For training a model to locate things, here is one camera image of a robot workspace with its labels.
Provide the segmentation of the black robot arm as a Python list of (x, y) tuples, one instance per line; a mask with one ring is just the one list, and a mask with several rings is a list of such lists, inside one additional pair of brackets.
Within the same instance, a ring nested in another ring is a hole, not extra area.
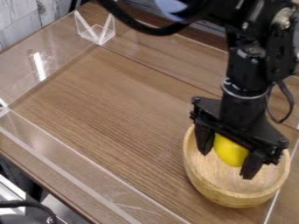
[(195, 97), (191, 119), (198, 149), (209, 154), (222, 135), (241, 144), (249, 155), (239, 175), (253, 179), (263, 165), (281, 162), (290, 142), (273, 126), (283, 123), (269, 108), (274, 87), (295, 99), (285, 79), (295, 74), (295, 11), (293, 0), (155, 0), (174, 21), (206, 20), (226, 29), (229, 68), (222, 99)]

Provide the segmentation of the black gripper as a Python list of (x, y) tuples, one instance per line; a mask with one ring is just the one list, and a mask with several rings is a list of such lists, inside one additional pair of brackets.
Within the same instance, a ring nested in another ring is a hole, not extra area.
[(191, 119), (199, 152), (211, 152), (215, 135), (221, 134), (249, 150), (242, 165), (243, 179), (251, 180), (263, 165), (278, 165), (289, 140), (266, 117), (271, 88), (259, 93), (237, 86), (230, 79), (222, 84), (222, 99), (194, 97)]

